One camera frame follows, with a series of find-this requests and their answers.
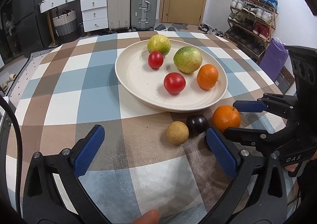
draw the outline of silver suitcase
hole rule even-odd
[[[132,32],[154,30],[158,0],[131,0]]]
[[[110,30],[130,28],[130,0],[107,0]]]

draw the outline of round plate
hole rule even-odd
[[[171,51],[164,58],[164,63],[158,70],[151,69],[147,63],[148,40],[137,42],[127,47],[117,58],[115,72],[118,80],[132,95],[147,104],[166,109],[170,112],[191,112],[205,109],[218,102],[225,94],[228,86],[227,75],[220,63],[204,50],[191,44],[170,40]],[[214,65],[219,72],[216,85],[210,90],[201,89],[196,81],[198,71],[186,74],[177,69],[173,62],[178,49],[196,47],[202,55],[202,66]],[[168,73],[178,72],[185,77],[186,87],[179,94],[169,94],[163,85]]]

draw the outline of suitcase handle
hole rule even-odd
[[[145,3],[147,4],[147,9],[144,10],[146,12],[150,10],[150,2],[146,0]]]

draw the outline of plaid tablecloth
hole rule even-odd
[[[58,154],[100,124],[106,130],[105,141],[80,182],[110,221],[130,223],[156,208],[162,223],[198,223],[215,205],[230,179],[205,148],[203,135],[181,146],[171,145],[166,138],[167,126],[172,121],[185,121],[188,114],[149,107],[130,95],[116,78],[117,56],[127,46],[157,33],[200,47],[226,71],[225,96],[198,112],[208,119],[220,105],[255,100],[263,93],[280,93],[248,56],[217,36],[136,32],[63,44],[43,57],[16,109],[23,137],[23,183],[34,152]],[[242,114],[241,127],[273,133],[284,126],[282,118],[269,113]],[[11,129],[7,155],[16,157],[15,146]],[[295,179],[285,172],[285,182],[288,197],[293,198]],[[253,185],[254,180],[239,209]]]

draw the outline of orange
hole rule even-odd
[[[212,124],[216,126],[221,133],[228,127],[239,127],[241,118],[238,110],[230,105],[218,107],[211,118]]]
[[[197,83],[202,89],[211,89],[216,85],[219,73],[215,66],[211,64],[203,65],[197,74]]]

